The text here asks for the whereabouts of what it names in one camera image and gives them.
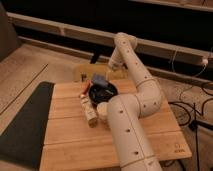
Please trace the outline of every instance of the wooden plank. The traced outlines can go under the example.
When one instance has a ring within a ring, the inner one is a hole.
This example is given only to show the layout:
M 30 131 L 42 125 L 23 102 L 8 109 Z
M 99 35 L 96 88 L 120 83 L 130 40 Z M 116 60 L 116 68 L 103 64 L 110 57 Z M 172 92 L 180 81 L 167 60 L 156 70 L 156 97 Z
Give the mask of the wooden plank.
M 44 144 L 58 144 L 75 141 L 111 138 L 109 128 L 99 123 L 91 128 L 85 117 L 51 119 L 47 123 Z
M 0 62 L 20 46 L 20 41 L 0 2 Z
M 112 82 L 121 93 L 128 93 L 128 90 L 136 92 L 130 80 Z M 56 93 L 57 96 L 53 98 L 51 104 L 41 171 L 88 170 L 119 165 L 109 127 L 98 123 L 96 127 L 90 128 L 83 111 L 77 109 L 81 107 L 80 101 L 77 97 L 73 97 L 72 93 L 76 94 L 76 90 L 79 89 L 76 87 L 81 85 L 83 83 L 55 86 L 53 95 Z M 62 93 L 63 95 L 59 96 L 60 91 L 64 90 L 67 94 Z M 190 149 L 166 100 L 155 115 L 141 118 L 140 122 L 159 160 L 191 156 Z
M 191 156 L 180 131 L 152 135 L 148 138 L 159 160 Z M 119 162 L 112 139 L 96 139 L 44 146 L 40 171 L 76 171 L 114 166 L 119 166 Z
M 79 98 L 52 99 L 49 119 L 84 116 Z
M 62 114 L 62 116 L 66 115 L 66 117 L 70 116 L 70 118 L 52 119 L 51 116 L 52 120 L 48 121 L 44 144 L 85 141 L 106 137 L 111 138 L 108 127 L 99 123 L 96 127 L 90 128 L 87 125 L 87 121 L 82 110 L 75 108 L 70 109 L 69 113 L 67 109 L 65 109 L 68 114 Z M 61 111 L 55 111 L 54 117 L 60 118 Z M 180 131 L 180 127 L 178 126 L 174 115 L 172 115 L 166 101 L 158 113 L 147 118 L 142 118 L 140 119 L 140 122 L 148 135 Z
M 118 93 L 133 93 L 136 88 L 131 81 L 126 79 L 112 80 L 112 84 L 119 87 Z M 53 91 L 53 99 L 78 97 L 82 92 L 84 85 L 82 83 L 62 83 L 56 84 Z

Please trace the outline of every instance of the small bottle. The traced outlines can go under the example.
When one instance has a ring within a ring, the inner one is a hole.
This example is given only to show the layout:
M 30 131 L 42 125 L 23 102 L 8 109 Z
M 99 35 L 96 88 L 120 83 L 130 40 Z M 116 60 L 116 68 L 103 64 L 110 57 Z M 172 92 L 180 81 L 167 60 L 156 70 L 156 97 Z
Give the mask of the small bottle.
M 80 95 L 81 106 L 84 109 L 84 114 L 86 116 L 87 122 L 90 127 L 94 127 L 97 124 L 98 117 L 96 115 L 95 109 L 90 102 L 90 99 L 85 94 Z

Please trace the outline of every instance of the floor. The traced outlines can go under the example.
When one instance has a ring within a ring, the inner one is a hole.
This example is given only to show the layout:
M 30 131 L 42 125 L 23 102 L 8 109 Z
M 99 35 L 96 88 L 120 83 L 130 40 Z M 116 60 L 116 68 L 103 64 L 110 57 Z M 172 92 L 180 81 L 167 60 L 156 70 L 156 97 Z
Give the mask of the floor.
M 42 81 L 49 82 L 69 82 L 73 80 L 73 69 L 75 66 L 89 63 L 89 60 L 57 53 L 55 51 L 38 48 L 28 44 L 22 45 L 13 54 L 0 63 L 0 134 L 14 118 L 18 110 L 25 103 L 35 87 Z M 157 77 L 168 101 L 179 100 L 181 92 L 191 87 L 165 78 Z M 184 102 L 196 103 L 200 110 L 204 100 L 211 96 L 206 95 L 199 87 L 192 87 L 182 93 Z M 183 113 L 183 110 L 176 106 L 171 106 L 176 116 Z M 204 119 L 213 123 L 213 101 L 205 107 Z M 182 162 L 187 170 L 196 170 L 195 153 L 195 134 L 190 131 L 188 126 L 182 127 L 187 142 L 193 152 L 193 157 L 183 159 Z M 213 132 L 204 128 L 199 128 L 199 149 L 200 149 L 200 168 L 208 171 L 213 167 Z M 181 167 L 175 162 L 170 167 L 163 167 L 164 170 L 179 171 Z M 4 171 L 30 171 L 31 168 L 14 165 L 6 161 L 0 161 L 0 170 Z

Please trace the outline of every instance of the cable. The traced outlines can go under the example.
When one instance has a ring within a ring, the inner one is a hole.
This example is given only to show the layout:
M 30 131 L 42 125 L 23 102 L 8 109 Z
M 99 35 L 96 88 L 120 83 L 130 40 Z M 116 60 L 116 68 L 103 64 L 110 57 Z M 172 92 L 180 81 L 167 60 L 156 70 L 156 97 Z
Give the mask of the cable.
M 181 102 L 183 102 L 183 100 L 182 100 L 182 95 L 183 95 L 183 93 L 185 93 L 186 91 L 189 91 L 189 90 L 192 89 L 193 87 L 194 87 L 194 86 L 191 85 L 190 87 L 184 89 L 184 90 L 180 93 L 180 95 L 179 95 L 179 100 L 180 100 Z
M 209 93 L 208 91 L 205 90 L 205 86 L 206 86 L 206 85 L 209 85 L 209 84 L 212 84 L 212 81 L 208 81 L 208 82 L 203 83 L 203 84 L 201 85 L 201 89 L 202 89 L 203 92 L 206 93 L 207 95 L 213 96 L 212 93 Z
M 178 163 L 180 164 L 180 167 L 181 167 L 182 171 L 186 171 L 186 168 L 185 168 L 185 166 L 184 166 L 182 160 L 178 159 L 177 161 L 178 161 Z
M 171 167 L 175 163 L 175 160 L 169 160 L 162 163 L 163 167 Z
M 176 75 L 184 76 L 183 74 L 179 74 L 179 73 L 177 73 L 175 71 L 174 62 L 175 62 L 175 58 L 177 57 L 177 53 L 178 53 L 178 50 L 176 49 L 175 52 L 174 52 L 174 55 L 172 57 L 172 60 L 170 60 L 171 65 L 172 65 L 172 72 L 174 72 Z M 190 77 L 198 77 L 198 76 L 200 76 L 205 71 L 206 67 L 207 67 L 207 65 L 204 65 L 203 69 L 199 73 L 197 73 L 195 75 L 192 75 Z
M 185 123 L 179 123 L 180 126 L 186 126 L 186 125 L 188 125 L 191 122 L 191 114 L 185 107 L 181 106 L 180 104 L 173 103 L 173 102 L 169 102 L 169 104 L 178 106 L 178 107 L 182 108 L 186 112 L 186 114 L 188 116 L 188 120 Z
M 197 121 L 196 112 L 194 112 L 194 120 Z M 196 159 L 197 159 L 197 170 L 200 171 L 200 157 L 199 157 L 199 144 L 198 144 L 198 127 L 195 129 L 195 145 L 196 145 Z
M 184 105 L 187 105 L 188 107 L 190 107 L 192 109 L 192 111 L 195 110 L 197 114 L 199 114 L 200 116 L 203 116 L 203 113 L 199 112 L 197 109 L 193 109 L 193 106 L 190 103 L 186 103 L 186 102 L 182 102 L 182 101 L 172 101 L 172 102 L 169 102 L 169 104 L 184 104 Z

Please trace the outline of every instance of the screw hole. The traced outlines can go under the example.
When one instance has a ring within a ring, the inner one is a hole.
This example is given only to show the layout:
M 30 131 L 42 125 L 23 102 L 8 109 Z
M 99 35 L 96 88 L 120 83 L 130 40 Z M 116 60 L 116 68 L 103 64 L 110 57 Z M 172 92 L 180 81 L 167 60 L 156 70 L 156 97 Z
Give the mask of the screw hole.
M 134 155 L 138 155 L 139 152 L 138 152 L 138 151 L 134 151 L 133 154 L 134 154 Z

